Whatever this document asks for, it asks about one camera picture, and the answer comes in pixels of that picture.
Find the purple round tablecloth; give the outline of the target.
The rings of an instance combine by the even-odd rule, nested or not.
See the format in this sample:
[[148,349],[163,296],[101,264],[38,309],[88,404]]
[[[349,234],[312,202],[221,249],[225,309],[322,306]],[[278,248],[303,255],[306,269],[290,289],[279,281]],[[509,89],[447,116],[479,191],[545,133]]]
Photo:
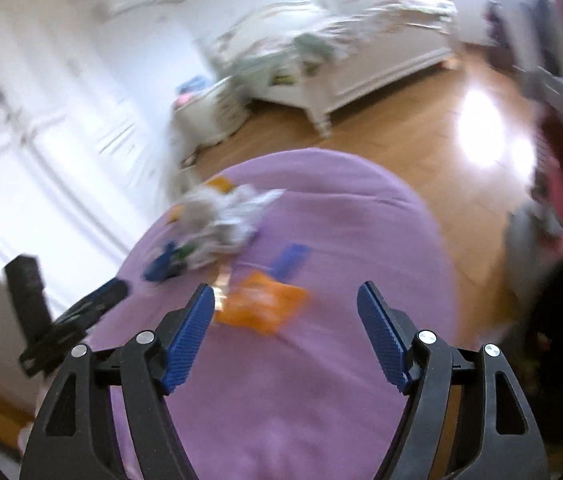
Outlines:
[[373,282],[389,306],[452,341],[456,288],[438,223],[400,178],[342,152],[280,152],[226,175],[281,191],[233,280],[302,244],[310,254],[292,281],[309,298],[272,336],[210,326],[167,400],[185,451],[202,479],[373,478],[404,398],[382,374],[357,290]]

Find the black trash bin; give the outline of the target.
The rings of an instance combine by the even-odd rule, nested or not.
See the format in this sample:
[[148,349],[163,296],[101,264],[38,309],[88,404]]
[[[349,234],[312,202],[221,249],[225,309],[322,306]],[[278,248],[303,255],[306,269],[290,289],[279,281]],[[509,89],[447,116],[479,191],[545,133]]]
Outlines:
[[563,261],[539,282],[501,341],[545,444],[563,448]]

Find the white wardrobe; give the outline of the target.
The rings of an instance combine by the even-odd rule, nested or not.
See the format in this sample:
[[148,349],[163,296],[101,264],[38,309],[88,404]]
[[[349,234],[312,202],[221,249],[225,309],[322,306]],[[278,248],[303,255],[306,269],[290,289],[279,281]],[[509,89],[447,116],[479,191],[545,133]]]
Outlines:
[[67,0],[0,0],[0,273],[38,258],[54,313],[169,203],[155,135]]

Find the dark blue wrapper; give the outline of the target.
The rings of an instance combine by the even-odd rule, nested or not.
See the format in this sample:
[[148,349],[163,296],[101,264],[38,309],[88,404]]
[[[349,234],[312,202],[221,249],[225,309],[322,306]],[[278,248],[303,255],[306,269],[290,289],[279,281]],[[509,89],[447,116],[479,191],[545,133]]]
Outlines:
[[146,266],[143,278],[149,283],[162,283],[168,278],[175,278],[184,269],[183,261],[178,258],[178,245],[167,242],[160,254]]

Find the orange candy wrapper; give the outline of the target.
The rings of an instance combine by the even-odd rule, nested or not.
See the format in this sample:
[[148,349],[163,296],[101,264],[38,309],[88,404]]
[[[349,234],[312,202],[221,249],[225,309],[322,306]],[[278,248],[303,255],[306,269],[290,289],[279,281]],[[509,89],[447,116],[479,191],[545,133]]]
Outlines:
[[254,271],[228,289],[213,320],[227,326],[249,328],[261,335],[273,335],[308,299],[309,292],[305,288]]

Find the yellow snack bag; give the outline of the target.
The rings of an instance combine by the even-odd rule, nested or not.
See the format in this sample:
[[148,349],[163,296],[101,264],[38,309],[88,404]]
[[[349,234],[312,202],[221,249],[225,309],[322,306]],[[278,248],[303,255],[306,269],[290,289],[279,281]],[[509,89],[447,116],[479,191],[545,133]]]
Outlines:
[[213,190],[216,190],[216,192],[221,194],[231,193],[234,188],[236,188],[236,185],[234,185],[230,179],[227,179],[227,177],[221,176],[220,174],[204,182],[204,186],[207,188],[213,188]]

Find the white bed frame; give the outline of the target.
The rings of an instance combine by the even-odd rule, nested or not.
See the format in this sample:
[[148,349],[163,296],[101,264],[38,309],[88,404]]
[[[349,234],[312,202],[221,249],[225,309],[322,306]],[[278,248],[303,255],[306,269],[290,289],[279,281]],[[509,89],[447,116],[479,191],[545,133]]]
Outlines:
[[330,115],[335,110],[387,84],[449,61],[461,52],[457,21],[451,36],[408,27],[375,37],[359,53],[337,64],[325,64],[311,77],[304,75],[295,62],[294,84],[264,87],[244,81],[222,67],[214,52],[214,42],[210,58],[220,73],[234,77],[251,99],[300,108],[323,138],[330,134]]

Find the white tissue paper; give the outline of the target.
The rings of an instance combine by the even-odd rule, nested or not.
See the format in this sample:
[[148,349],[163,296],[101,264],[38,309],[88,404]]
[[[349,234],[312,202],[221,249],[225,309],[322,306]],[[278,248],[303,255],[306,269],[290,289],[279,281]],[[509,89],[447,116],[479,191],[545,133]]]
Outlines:
[[184,243],[194,246],[186,257],[190,270],[238,254],[259,232],[265,210],[283,193],[283,188],[258,191],[250,184],[238,185],[228,193],[209,185],[188,192],[176,223],[183,230]]

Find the floral quilt bedding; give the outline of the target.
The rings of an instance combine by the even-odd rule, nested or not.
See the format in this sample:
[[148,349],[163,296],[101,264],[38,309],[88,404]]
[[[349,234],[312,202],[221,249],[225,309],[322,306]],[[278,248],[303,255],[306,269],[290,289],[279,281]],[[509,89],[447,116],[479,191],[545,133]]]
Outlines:
[[292,64],[313,76],[325,64],[359,53],[381,34],[422,28],[451,36],[457,9],[449,0],[382,0],[356,14],[333,14],[310,1],[272,3],[254,10],[216,38],[219,63],[264,87],[291,86]]

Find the white nightstand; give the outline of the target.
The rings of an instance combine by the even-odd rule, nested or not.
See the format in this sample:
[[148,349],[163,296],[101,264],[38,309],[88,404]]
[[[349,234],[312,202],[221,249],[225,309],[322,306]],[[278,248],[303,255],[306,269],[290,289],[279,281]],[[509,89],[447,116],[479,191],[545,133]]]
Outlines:
[[224,142],[245,125],[249,116],[232,77],[202,90],[184,92],[174,102],[173,118],[184,138],[186,155]]

